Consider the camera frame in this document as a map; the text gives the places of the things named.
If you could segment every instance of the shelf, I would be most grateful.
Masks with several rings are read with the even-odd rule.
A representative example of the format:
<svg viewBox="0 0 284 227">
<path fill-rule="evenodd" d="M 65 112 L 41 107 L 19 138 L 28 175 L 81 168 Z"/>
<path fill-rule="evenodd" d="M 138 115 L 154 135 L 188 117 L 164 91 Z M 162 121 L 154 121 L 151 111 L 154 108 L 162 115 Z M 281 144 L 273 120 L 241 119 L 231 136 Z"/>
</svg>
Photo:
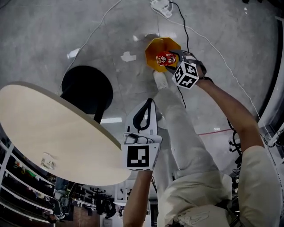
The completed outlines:
<svg viewBox="0 0 284 227">
<path fill-rule="evenodd" d="M 5 171 L 6 171 L 6 173 L 8 173 L 10 176 L 12 176 L 14 179 L 16 179 L 17 181 L 19 181 L 19 182 L 22 183 L 23 185 L 27 186 L 27 187 L 30 188 L 31 190 L 33 190 L 33 191 L 35 191 L 35 192 L 38 192 L 38 193 L 40 193 L 40 194 L 42 194 L 42 195 L 44 195 L 44 196 L 47 196 L 47 197 L 52 198 L 51 196 L 49 196 L 49 195 L 47 195 L 47 194 L 45 194 L 45 193 L 43 193 L 43 192 L 41 192 L 41 191 L 39 191 L 39 190 L 33 188 L 32 186 L 28 185 L 27 183 L 23 182 L 23 181 L 20 180 L 18 177 L 16 177 L 14 174 L 12 174 L 9 170 L 5 170 Z"/>
<path fill-rule="evenodd" d="M 85 202 L 83 200 L 77 200 L 77 199 L 73 199 L 73 201 L 77 202 L 77 203 L 82 203 L 82 204 L 85 204 L 85 205 L 88 205 L 88 206 L 92 206 L 92 207 L 97 207 L 95 204 L 91 204 L 91 203 L 88 203 L 88 202 Z"/>
<path fill-rule="evenodd" d="M 25 216 L 29 219 L 33 219 L 33 220 L 36 220 L 36 221 L 40 221 L 40 222 L 45 222 L 45 223 L 49 223 L 47 220 L 45 220 L 43 217 L 39 217 L 39 216 L 36 216 L 36 215 L 33 215 L 32 213 L 30 212 L 23 212 L 22 210 L 20 210 L 19 208 L 13 206 L 13 204 L 10 204 L 8 201 L 5 201 L 3 198 L 0 199 L 0 205 L 2 205 L 3 207 L 11 210 L 11 211 L 14 211 L 15 213 L 17 214 L 20 214 L 22 216 Z"/>
<path fill-rule="evenodd" d="M 16 198 L 19 199 L 19 200 L 22 200 L 22 201 L 24 201 L 24 202 L 26 202 L 26 203 L 28 203 L 28 204 L 31 204 L 31 205 L 33 205 L 33 206 L 35 206 L 35 207 L 44 209 L 44 210 L 46 210 L 46 211 L 51 211 L 51 212 L 53 212 L 51 209 L 48 209 L 48 208 L 43 207 L 43 206 L 40 206 L 40 205 L 38 205 L 38 204 L 36 204 L 36 203 L 30 201 L 30 200 L 24 199 L 23 197 L 21 197 L 21 196 L 19 196 L 18 194 L 12 192 L 12 191 L 9 190 L 8 188 L 4 187 L 3 185 L 1 185 L 1 188 L 3 188 L 5 191 L 9 192 L 11 195 L 13 195 L 14 197 L 16 197 Z"/>
<path fill-rule="evenodd" d="M 0 140 L 0 147 L 3 148 L 5 151 L 8 151 L 8 148 L 5 146 L 5 144 Z"/>
<path fill-rule="evenodd" d="M 26 164 L 24 164 L 16 155 L 14 155 L 13 153 L 11 153 L 11 156 L 13 158 L 16 159 L 16 161 L 20 162 L 22 165 L 25 166 L 25 168 L 29 171 L 31 171 L 33 174 L 37 175 L 41 180 L 45 181 L 46 183 L 49 183 L 50 185 L 54 186 L 53 183 L 51 183 L 50 181 L 48 181 L 47 179 L 45 179 L 44 177 L 40 176 L 38 173 L 36 173 L 35 171 L 31 170 Z"/>
<path fill-rule="evenodd" d="M 37 197 L 36 192 L 33 192 L 28 187 L 26 187 L 25 185 L 23 185 L 22 183 L 20 183 L 19 181 L 15 180 L 12 177 L 5 177 L 2 182 L 2 186 L 4 186 L 9 191 L 17 194 L 18 196 L 34 204 L 38 204 L 42 207 L 46 207 L 47 209 L 53 208 L 53 206 L 48 201 L 46 201 L 44 198 Z"/>
</svg>

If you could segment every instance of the white sneaker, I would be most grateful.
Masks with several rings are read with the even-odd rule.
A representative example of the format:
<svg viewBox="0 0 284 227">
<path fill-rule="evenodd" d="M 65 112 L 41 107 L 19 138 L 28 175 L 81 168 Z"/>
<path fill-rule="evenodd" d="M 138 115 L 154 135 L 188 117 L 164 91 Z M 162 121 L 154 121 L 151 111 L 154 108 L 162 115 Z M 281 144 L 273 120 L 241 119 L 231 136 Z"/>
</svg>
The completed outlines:
<svg viewBox="0 0 284 227">
<path fill-rule="evenodd" d="M 166 78 L 164 73 L 160 73 L 160 72 L 155 70 L 153 72 L 153 76 L 154 76 L 154 80 L 156 82 L 158 90 L 160 90 L 162 88 L 168 88 L 169 87 L 168 82 L 167 82 L 167 78 Z"/>
</svg>

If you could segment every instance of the red snack package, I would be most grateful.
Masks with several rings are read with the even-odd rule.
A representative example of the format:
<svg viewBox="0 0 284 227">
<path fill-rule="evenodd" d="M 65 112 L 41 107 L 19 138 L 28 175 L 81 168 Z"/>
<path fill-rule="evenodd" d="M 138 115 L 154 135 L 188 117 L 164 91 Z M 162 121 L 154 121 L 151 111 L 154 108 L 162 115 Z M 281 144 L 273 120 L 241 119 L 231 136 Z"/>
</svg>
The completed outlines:
<svg viewBox="0 0 284 227">
<path fill-rule="evenodd" d="M 156 55 L 156 59 L 159 66 L 169 66 L 176 62 L 176 56 L 166 51 Z"/>
</svg>

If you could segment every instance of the fiducial marker cube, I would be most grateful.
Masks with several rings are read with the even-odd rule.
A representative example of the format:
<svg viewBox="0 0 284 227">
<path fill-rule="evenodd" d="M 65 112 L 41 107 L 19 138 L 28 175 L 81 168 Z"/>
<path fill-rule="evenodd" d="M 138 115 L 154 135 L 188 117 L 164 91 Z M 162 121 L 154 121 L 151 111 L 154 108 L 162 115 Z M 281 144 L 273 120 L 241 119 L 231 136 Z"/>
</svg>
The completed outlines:
<svg viewBox="0 0 284 227">
<path fill-rule="evenodd" d="M 175 71 L 172 80 L 179 87 L 191 89 L 199 80 L 196 64 L 181 62 Z"/>
</svg>

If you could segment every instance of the yellow bowl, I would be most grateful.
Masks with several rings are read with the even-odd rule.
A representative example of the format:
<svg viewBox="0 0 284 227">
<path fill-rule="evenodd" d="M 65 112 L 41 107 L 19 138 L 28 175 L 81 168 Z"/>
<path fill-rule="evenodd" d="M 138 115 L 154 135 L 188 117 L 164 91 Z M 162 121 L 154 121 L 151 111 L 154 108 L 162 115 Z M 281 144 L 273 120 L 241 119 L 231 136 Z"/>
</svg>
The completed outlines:
<svg viewBox="0 0 284 227">
<path fill-rule="evenodd" d="M 181 46 L 169 37 L 153 39 L 145 49 L 147 65 L 158 72 L 166 72 L 167 69 L 164 66 L 158 65 L 156 60 L 156 55 L 158 55 L 162 51 L 169 51 L 172 49 L 180 50 Z M 177 62 L 178 62 L 178 56 L 176 55 L 176 62 L 171 66 L 176 67 Z"/>
</svg>

